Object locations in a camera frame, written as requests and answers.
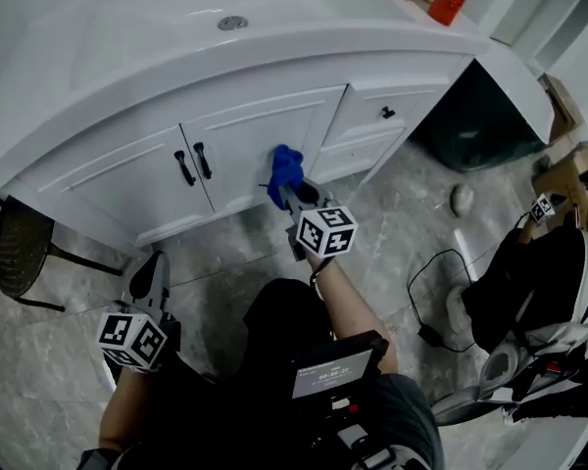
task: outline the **blue cloth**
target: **blue cloth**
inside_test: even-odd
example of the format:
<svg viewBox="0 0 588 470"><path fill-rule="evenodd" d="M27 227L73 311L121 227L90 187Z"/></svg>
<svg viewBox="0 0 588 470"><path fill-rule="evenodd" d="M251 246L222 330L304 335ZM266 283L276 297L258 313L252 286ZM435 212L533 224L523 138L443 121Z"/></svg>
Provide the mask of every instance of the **blue cloth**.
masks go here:
<svg viewBox="0 0 588 470"><path fill-rule="evenodd" d="M268 195L282 211L285 211L285 205L281 202L278 187L289 183L294 191L299 189L303 182L302 162L303 154L292 150L287 145L278 145L274 149L272 177L268 184Z"/></svg>

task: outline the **sink drain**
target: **sink drain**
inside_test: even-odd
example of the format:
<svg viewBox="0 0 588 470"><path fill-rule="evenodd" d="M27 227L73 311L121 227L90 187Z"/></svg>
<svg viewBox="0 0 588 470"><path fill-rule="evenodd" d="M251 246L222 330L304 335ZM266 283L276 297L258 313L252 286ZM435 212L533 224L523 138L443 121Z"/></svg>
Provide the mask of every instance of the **sink drain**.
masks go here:
<svg viewBox="0 0 588 470"><path fill-rule="evenodd" d="M218 28L222 31L231 31L232 29L239 29L240 27L248 26L248 21L241 16L227 16L222 18L218 23Z"/></svg>

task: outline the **black cabinet handle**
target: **black cabinet handle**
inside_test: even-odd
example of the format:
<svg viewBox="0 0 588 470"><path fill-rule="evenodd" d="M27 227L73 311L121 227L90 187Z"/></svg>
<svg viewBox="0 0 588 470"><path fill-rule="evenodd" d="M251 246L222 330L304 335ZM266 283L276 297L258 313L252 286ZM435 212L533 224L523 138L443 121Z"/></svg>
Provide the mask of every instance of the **black cabinet handle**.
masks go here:
<svg viewBox="0 0 588 470"><path fill-rule="evenodd" d="M198 158L200 159L200 167L203 168L203 175L205 179L212 178L212 170L209 168L209 164L207 164L207 159L205 159L205 145L203 143L196 143L194 145L194 151L198 154Z"/></svg>
<svg viewBox="0 0 588 470"><path fill-rule="evenodd" d="M187 181L187 184L189 186L194 186L196 178L192 176L192 173L187 168L187 165L185 165L185 154L179 150L178 152L174 152L174 158L178 160L180 170L183 173L183 177L185 178L185 181Z"/></svg>
<svg viewBox="0 0 588 470"><path fill-rule="evenodd" d="M392 118L395 115L396 115L396 112L394 110L390 110L387 106L384 106L381 109L381 116L384 117L386 120L388 120L389 118Z"/></svg>

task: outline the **metal chair leg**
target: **metal chair leg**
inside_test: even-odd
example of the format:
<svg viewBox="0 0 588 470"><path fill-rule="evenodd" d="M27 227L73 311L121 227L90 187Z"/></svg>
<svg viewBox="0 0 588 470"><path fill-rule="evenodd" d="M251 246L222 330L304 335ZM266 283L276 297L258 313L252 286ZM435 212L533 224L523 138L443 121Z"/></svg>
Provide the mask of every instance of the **metal chair leg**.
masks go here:
<svg viewBox="0 0 588 470"><path fill-rule="evenodd" d="M16 302L26 306L37 306L39 308L56 309L57 311L66 311L63 305L52 305L51 303L36 302L34 300L25 300L24 298L13 298Z"/></svg>
<svg viewBox="0 0 588 470"><path fill-rule="evenodd" d="M111 275L116 275L118 277L122 277L122 271L111 268L110 266L106 266L96 261L91 261L86 258L81 258L80 256L73 255L72 253L68 253L63 249L58 248L54 244L50 244L50 250L48 251L50 256L54 256L56 258L65 259L66 261L73 262L75 264L80 264L81 266L87 266L88 268L93 268L94 270L104 271L105 273L110 273Z"/></svg>

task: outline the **small screen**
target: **small screen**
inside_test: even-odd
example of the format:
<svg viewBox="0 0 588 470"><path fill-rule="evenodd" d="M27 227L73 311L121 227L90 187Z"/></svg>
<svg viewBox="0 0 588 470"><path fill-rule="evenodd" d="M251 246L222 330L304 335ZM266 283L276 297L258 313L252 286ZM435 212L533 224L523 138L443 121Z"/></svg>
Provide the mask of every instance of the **small screen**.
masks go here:
<svg viewBox="0 0 588 470"><path fill-rule="evenodd" d="M293 399L324 392L359 380L366 372L372 350L338 358L296 371Z"/></svg>

